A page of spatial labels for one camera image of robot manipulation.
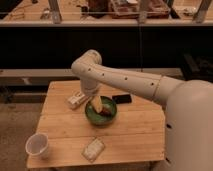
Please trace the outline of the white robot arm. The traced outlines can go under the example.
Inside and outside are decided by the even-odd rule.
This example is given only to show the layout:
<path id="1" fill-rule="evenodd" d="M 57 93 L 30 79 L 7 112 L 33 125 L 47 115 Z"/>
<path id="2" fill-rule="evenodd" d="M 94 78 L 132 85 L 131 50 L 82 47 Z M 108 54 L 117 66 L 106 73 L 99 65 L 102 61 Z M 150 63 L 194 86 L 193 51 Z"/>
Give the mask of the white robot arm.
<path id="1" fill-rule="evenodd" d="M 152 171 L 213 171 L 213 83 L 105 67 L 95 50 L 76 59 L 71 70 L 89 96 L 103 83 L 165 109 L 165 158 Z"/>

